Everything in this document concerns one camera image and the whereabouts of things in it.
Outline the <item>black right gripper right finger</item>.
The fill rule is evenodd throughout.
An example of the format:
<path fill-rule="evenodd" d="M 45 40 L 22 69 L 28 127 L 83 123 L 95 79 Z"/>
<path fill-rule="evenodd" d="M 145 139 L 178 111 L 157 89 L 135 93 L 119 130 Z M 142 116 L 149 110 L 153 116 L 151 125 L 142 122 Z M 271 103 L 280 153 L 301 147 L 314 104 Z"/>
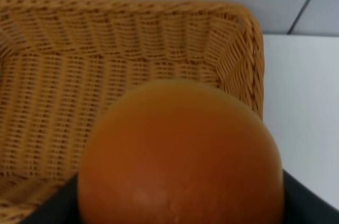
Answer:
<path fill-rule="evenodd" d="M 285 224 L 339 224 L 338 210 L 307 189 L 288 172 L 284 179 Z"/>

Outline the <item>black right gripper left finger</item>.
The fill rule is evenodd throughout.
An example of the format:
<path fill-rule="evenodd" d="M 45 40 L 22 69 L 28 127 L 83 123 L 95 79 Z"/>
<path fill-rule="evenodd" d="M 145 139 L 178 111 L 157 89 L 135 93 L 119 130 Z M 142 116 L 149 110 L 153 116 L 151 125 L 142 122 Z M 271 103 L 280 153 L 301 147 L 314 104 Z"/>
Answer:
<path fill-rule="evenodd" d="M 82 223 L 77 199 L 78 173 L 19 223 Z"/>

